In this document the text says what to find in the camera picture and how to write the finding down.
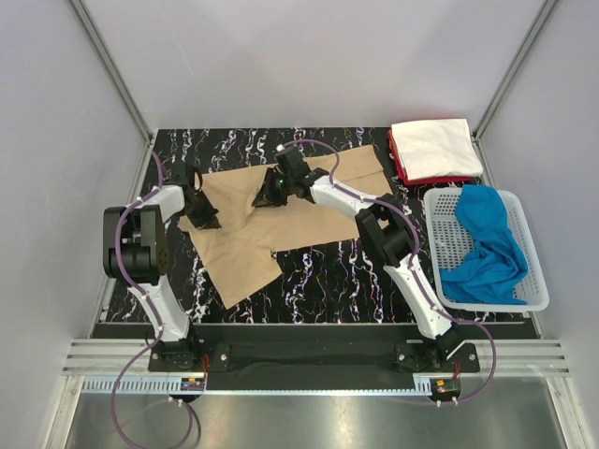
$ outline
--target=white plastic basket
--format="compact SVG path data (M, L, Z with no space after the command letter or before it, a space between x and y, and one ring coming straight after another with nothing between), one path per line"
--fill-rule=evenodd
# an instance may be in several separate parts
M507 210L507 221L514 239L528 262L529 272L516 284L514 297L526 301L525 305L468 304L445 297L439 275L440 268L453 269L463 262L464 256L475 248L470 233L458 222L456 206L460 188L430 189L424 195L427 230L431 242L431 260L439 300L451 309L465 311L542 311L549 303L549 294L539 259L534 250L533 237L526 224L524 210L518 198L506 191L498 191Z

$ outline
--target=blue fabric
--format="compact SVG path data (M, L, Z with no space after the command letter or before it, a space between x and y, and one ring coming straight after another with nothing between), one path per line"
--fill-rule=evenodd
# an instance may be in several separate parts
M464 185L456 216L472 235L475 249L455 269L441 269L443 293L457 302L526 304L514 286L528 273L526 258L507 227L507 212L497 191Z

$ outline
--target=marble pattern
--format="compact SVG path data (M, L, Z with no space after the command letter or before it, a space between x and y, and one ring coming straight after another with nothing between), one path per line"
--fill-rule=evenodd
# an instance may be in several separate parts
M398 180L387 142L387 128L283 128L283 129L177 129L161 130L154 145L166 169L176 161L198 166L203 173L274 162L280 143L314 138L347 150L372 144L382 161L394 195L416 225L422 250L420 260L432 282L429 243L422 198L429 184L406 187ZM313 145L300 147L304 156L325 154ZM156 180L148 167L144 192ZM399 289L385 272L373 268L358 239L274 253L283 275L226 310L191 240L177 226L167 230L172 289L195 323L411 323L413 316ZM455 312L465 318L473 313ZM483 314L483 321L520 321L520 314ZM107 322L146 322L141 307L124 287L117 285Z

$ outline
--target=white folded cloth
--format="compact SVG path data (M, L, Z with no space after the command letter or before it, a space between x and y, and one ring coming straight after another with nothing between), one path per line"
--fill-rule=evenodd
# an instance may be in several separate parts
M465 119L397 123L391 135L410 181L483 173Z

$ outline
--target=white panel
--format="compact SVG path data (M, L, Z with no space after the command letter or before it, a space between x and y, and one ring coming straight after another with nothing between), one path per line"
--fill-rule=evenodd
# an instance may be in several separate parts
M86 0L153 128L477 125L541 0Z
M142 141L67 1L2 2L0 65L0 440L31 449L92 320L102 211L126 200Z
M483 137L498 186L522 200L559 338L599 438L599 39L596 0L562 2Z

